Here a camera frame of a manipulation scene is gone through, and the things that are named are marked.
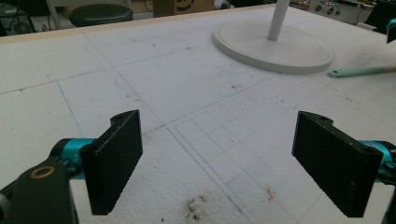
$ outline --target stool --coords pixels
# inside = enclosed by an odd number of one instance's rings
[[[69,20],[77,27],[131,21],[134,13],[128,7],[115,4],[93,4],[70,12]]]

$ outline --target round base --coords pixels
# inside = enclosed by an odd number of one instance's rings
[[[332,63],[332,47],[314,35],[283,26],[273,41],[267,39],[269,29],[264,21],[230,21],[215,31],[213,41],[239,62],[278,73],[312,74]]]

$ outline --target tool handle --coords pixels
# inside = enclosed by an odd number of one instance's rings
[[[328,73],[329,77],[354,77],[368,74],[390,72],[388,67],[346,68],[336,69]]]

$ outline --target equipment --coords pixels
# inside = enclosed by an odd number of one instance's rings
[[[376,180],[396,185],[396,146],[353,139],[332,120],[300,111],[292,155],[347,217],[362,217]],[[396,200],[387,212],[396,223]]]
[[[26,12],[7,3],[0,4],[0,36],[35,33],[35,28]]]
[[[97,139],[63,139],[49,157],[0,190],[1,224],[77,224],[69,179],[87,183],[94,215],[111,212],[143,154],[139,111],[113,117]]]

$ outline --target white table surface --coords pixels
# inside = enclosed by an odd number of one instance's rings
[[[376,183],[365,217],[346,218],[291,146],[299,110],[333,119],[356,139],[396,144],[396,74],[277,74],[212,43],[223,22],[269,21],[273,11],[1,39],[0,187],[58,140],[98,137],[112,116],[140,109],[145,152],[113,212],[92,216],[84,181],[71,181],[80,223],[380,223],[393,187]],[[339,21],[289,8],[285,24],[334,48],[329,69],[396,59],[396,43]]]

